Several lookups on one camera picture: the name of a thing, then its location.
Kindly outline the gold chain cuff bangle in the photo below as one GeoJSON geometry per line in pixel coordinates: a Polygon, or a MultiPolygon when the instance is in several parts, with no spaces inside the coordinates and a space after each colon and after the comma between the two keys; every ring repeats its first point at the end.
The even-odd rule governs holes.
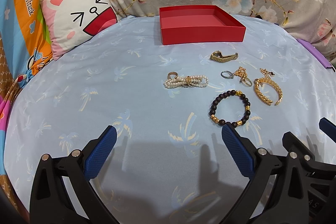
{"type": "Polygon", "coordinates": [[[255,94],[266,105],[270,106],[273,103],[273,101],[271,99],[267,98],[260,90],[260,87],[263,86],[264,84],[267,84],[267,85],[271,86],[277,92],[278,100],[274,104],[278,105],[283,99],[283,92],[282,92],[280,86],[269,77],[262,77],[262,78],[256,79],[254,81],[255,94]]]}

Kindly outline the gold chain cluster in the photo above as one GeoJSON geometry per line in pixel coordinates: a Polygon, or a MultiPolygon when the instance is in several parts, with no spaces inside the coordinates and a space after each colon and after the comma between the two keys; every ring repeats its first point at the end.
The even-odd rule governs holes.
{"type": "Polygon", "coordinates": [[[247,78],[247,71],[244,67],[239,67],[235,72],[234,76],[237,76],[240,78],[241,81],[247,78]]]}

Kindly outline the gold wrist watch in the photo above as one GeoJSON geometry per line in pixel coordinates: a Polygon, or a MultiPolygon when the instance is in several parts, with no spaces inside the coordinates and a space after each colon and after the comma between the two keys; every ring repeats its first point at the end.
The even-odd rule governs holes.
{"type": "Polygon", "coordinates": [[[223,55],[221,51],[214,51],[210,55],[210,60],[217,63],[227,63],[228,61],[236,60],[238,56],[238,53],[235,53],[233,55],[223,55]]]}

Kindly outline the red shallow jewelry box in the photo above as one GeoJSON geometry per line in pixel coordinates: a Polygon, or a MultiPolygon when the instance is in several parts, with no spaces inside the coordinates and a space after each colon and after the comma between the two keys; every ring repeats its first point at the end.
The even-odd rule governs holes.
{"type": "Polygon", "coordinates": [[[181,5],[159,9],[162,44],[242,42],[246,27],[215,5],[181,5]]]}

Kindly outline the purple object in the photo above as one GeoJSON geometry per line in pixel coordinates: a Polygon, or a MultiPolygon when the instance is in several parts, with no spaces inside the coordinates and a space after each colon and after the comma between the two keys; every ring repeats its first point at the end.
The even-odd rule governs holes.
{"type": "Polygon", "coordinates": [[[326,69],[332,69],[333,66],[331,63],[326,59],[326,57],[318,51],[312,44],[306,42],[303,39],[297,39],[297,41],[306,49],[308,50],[326,69]]]}

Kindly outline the colourful cartoon bedsheet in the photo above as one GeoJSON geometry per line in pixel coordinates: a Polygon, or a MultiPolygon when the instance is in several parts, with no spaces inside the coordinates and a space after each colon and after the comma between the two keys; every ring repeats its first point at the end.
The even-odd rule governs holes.
{"type": "Polygon", "coordinates": [[[1,132],[23,87],[52,59],[41,0],[1,0],[1,132]]]}

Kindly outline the cat face cushion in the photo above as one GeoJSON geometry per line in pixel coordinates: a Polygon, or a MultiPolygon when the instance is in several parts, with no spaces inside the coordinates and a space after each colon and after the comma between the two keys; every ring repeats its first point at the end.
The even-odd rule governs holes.
{"type": "Polygon", "coordinates": [[[42,0],[41,8],[54,60],[117,23],[110,0],[42,0]]]}

